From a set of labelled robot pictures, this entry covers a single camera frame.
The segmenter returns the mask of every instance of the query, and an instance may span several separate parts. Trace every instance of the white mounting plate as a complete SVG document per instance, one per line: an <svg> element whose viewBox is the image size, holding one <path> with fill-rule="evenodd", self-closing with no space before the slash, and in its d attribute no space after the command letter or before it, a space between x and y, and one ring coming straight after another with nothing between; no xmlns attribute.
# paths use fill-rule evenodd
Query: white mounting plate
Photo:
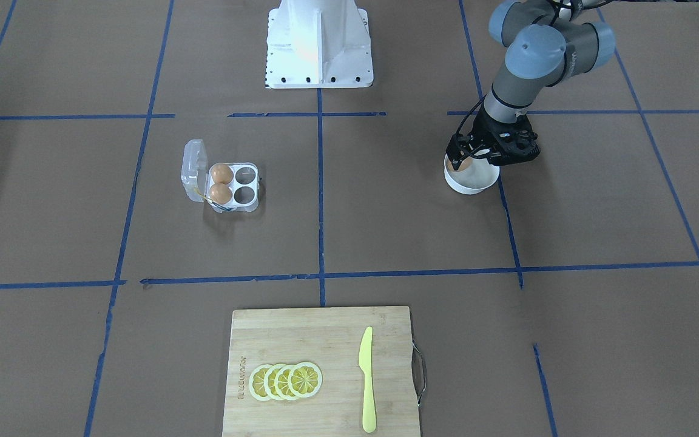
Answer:
<svg viewBox="0 0 699 437"><path fill-rule="evenodd" d="M279 8L269 11L269 34L279 11ZM358 12L368 32L368 12L361 8ZM268 44L267 49L266 88L366 88L374 83L370 46L345 47L343 52L325 62L323 80L319 80L319 67L300 58L292 47Z"/></svg>

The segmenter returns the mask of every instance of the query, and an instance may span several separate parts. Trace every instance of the clear plastic egg carton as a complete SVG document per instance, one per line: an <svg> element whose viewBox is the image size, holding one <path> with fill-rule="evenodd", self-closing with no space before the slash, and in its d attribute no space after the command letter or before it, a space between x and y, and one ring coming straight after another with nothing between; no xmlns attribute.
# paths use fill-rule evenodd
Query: clear plastic egg carton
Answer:
<svg viewBox="0 0 699 437"><path fill-rule="evenodd" d="M220 205L210 199L210 190L215 185L208 171L206 148L203 140L194 139L185 144L182 180L185 193L194 202L206 202L217 212L252 212L258 208L260 197L260 173L253 163L224 163L233 177L226 186L231 199Z"/></svg>
<svg viewBox="0 0 699 437"><path fill-rule="evenodd" d="M244 211L252 212L258 208L258 167L253 163L221 163L229 166L234 178L226 185L231 190L231 199L222 205L209 199L209 190L214 185L210 174L206 175L204 190L206 202L217 212Z"/></svg>

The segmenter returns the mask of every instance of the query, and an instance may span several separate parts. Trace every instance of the yellow knife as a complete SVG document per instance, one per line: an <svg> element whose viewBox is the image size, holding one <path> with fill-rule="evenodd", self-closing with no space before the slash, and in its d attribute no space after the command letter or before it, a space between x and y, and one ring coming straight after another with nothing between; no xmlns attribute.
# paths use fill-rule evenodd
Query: yellow knife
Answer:
<svg viewBox="0 0 699 437"><path fill-rule="evenodd" d="M365 382L363 385L363 431L374 432L377 429L377 407L374 405L374 383L371 377L371 337L374 329L367 327L360 341L360 354L357 364L363 370Z"/></svg>

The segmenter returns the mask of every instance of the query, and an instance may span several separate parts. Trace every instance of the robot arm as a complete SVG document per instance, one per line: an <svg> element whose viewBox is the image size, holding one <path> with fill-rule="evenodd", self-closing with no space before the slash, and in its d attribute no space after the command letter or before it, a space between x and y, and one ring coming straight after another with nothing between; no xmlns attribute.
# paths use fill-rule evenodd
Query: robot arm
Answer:
<svg viewBox="0 0 699 437"><path fill-rule="evenodd" d="M527 108L544 86L555 86L611 58L616 42L609 25L571 23L583 9L605 3L506 0L497 7L489 31L508 50L493 87L477 104L471 133L463 136L459 127L450 139L447 158L455 171L469 157L505 166L538 156L538 136L527 119Z"/></svg>

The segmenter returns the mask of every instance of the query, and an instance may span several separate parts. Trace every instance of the wooden cutting board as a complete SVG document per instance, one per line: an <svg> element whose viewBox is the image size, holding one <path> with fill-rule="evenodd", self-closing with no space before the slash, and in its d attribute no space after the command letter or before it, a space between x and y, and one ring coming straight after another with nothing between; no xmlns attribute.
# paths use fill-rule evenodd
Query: wooden cutting board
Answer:
<svg viewBox="0 0 699 437"><path fill-rule="evenodd" d="M380 437L419 437L411 377L408 307L236 310L225 392L223 437L363 437L360 340L374 327L371 352ZM261 364L316 363L322 387L312 398L256 401L249 374Z"/></svg>

